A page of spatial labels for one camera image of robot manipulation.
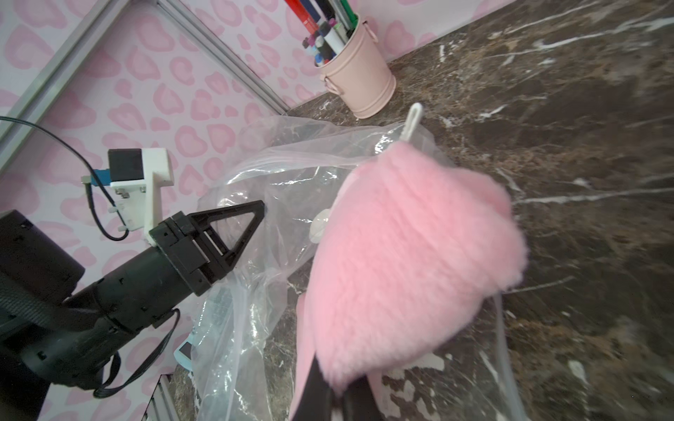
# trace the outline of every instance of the white tube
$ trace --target white tube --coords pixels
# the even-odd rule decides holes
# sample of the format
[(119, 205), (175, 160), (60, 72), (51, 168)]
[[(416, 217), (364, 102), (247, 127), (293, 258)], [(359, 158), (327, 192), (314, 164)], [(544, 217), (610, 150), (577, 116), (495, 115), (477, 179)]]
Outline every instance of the white tube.
[(344, 49), (342, 39), (333, 28), (330, 28), (330, 31), (327, 34), (324, 34), (323, 38), (325, 38), (330, 48), (335, 52), (335, 55), (339, 54)]

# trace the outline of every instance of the marker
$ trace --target marker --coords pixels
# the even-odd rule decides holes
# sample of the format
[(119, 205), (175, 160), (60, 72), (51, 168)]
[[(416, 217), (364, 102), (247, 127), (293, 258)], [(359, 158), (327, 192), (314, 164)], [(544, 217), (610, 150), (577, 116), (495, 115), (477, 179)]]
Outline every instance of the marker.
[(334, 31), (337, 31), (337, 35), (339, 35), (340, 39), (344, 44), (348, 42), (348, 36), (346, 35), (346, 30), (344, 29), (344, 25), (341, 23), (336, 24), (335, 26), (332, 27)]
[(332, 9), (335, 11), (335, 14), (337, 15), (337, 19), (339, 22), (341, 22), (346, 29), (351, 29), (351, 21), (348, 18), (348, 15), (346, 14), (346, 10), (344, 10), (342, 4), (340, 3), (339, 0), (328, 0), (330, 4), (332, 5)]
[(356, 25), (358, 24), (358, 18), (356, 18), (356, 15), (353, 14), (353, 10), (351, 10), (351, 6), (348, 5), (347, 0), (340, 0), (342, 2), (342, 6), (344, 6), (344, 10), (346, 11), (346, 14), (348, 15), (348, 19), (351, 22), (351, 28), (356, 28)]
[(300, 19), (302, 25), (309, 31), (310, 34), (318, 31), (318, 25), (316, 21), (309, 16), (304, 7), (300, 4), (299, 0), (285, 0), (288, 6), (293, 10), (295, 15)]
[(313, 36), (316, 38), (316, 48), (318, 48), (318, 52), (321, 53), (321, 57), (323, 57), (327, 62), (334, 56), (334, 51), (332, 51), (330, 45), (326, 43), (326, 41), (318, 32), (316, 32)]
[(312, 57), (318, 54), (318, 50), (316, 49), (315, 46), (309, 44), (309, 40), (307, 38), (304, 38), (304, 41), (302, 41), (302, 46), (304, 47), (305, 50), (311, 55)]
[(313, 19), (314, 22), (321, 20), (321, 15), (318, 13), (318, 10), (316, 10), (316, 7), (311, 4), (311, 0), (299, 0), (299, 2), (302, 3), (304, 10), (311, 15), (311, 19)]
[(326, 21), (335, 18), (335, 11), (330, 5), (330, 3), (328, 3), (328, 0), (315, 0), (315, 2), (318, 4), (318, 7), (321, 8), (323, 14), (326, 16)]
[(327, 22), (323, 22), (318, 28), (319, 32), (321, 33), (323, 38), (326, 39), (326, 42), (328, 43), (330, 48), (332, 48), (335, 54), (341, 53), (342, 50), (344, 49), (344, 43), (337, 34), (337, 31), (333, 30), (330, 27), (330, 24)]

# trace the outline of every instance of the pen holder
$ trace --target pen holder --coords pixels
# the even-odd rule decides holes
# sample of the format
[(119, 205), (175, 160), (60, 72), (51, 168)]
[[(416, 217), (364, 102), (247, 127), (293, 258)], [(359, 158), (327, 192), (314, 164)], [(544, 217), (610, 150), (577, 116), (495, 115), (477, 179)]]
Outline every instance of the pen holder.
[(339, 95), (359, 119), (381, 111), (396, 89), (396, 78), (377, 49), (378, 42), (367, 21), (358, 16), (344, 50), (320, 67), (328, 91)]

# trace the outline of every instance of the brown marble surface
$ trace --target brown marble surface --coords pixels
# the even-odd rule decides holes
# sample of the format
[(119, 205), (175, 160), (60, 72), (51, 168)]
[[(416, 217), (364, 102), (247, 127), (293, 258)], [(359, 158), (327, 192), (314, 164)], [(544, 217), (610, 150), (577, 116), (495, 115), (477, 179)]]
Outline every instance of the brown marble surface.
[[(530, 247), (523, 284), (503, 297), (528, 417), (674, 419), (674, 2), (520, 0), (391, 68), (396, 93), (370, 119), (332, 94), (289, 115), (387, 125), (422, 102), (439, 147), (509, 189)], [(309, 270), (291, 277), (266, 347), (275, 421), (288, 418)], [(491, 378), (475, 355), (493, 314), (485, 303), (435, 351), (440, 369), (384, 378), (389, 420), (506, 419), (498, 391), (466, 401)]]

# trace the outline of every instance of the black strap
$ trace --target black strap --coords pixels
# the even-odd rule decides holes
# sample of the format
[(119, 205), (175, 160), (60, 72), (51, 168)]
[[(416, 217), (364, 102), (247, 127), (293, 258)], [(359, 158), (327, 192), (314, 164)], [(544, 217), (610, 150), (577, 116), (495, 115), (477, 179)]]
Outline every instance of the black strap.
[(110, 375), (108, 376), (108, 379), (105, 381), (105, 383), (103, 383), (99, 388), (94, 390), (95, 398), (105, 399), (106, 397), (110, 397), (116, 394), (117, 392), (128, 386), (130, 383), (138, 379), (138, 377), (141, 377), (143, 374), (145, 374), (148, 368), (154, 364), (156, 359), (162, 354), (162, 352), (164, 352), (166, 345), (169, 343), (169, 340), (171, 339), (173, 331), (175, 330), (176, 326), (178, 325), (178, 322), (180, 321), (180, 310), (173, 309), (171, 312), (176, 314), (175, 322), (173, 322), (173, 327), (171, 327), (171, 330), (168, 331), (166, 336), (164, 336), (164, 339), (162, 339), (162, 341), (157, 345), (157, 348), (155, 348), (154, 351), (152, 351), (150, 355), (148, 355), (145, 361), (143, 361), (143, 364), (141, 364), (140, 367), (138, 367), (136, 371), (133, 372), (131, 377), (129, 377), (129, 380), (127, 380), (122, 386), (113, 387), (112, 389), (106, 389), (115, 380), (115, 377), (117, 377), (117, 374), (119, 373), (119, 367), (122, 365), (122, 359), (119, 356), (119, 352), (115, 352), (115, 355), (113, 356), (113, 363), (110, 365)]
[(98, 311), (71, 309), (43, 301), (0, 272), (0, 308), (9, 314), (55, 331), (81, 332), (94, 327)]

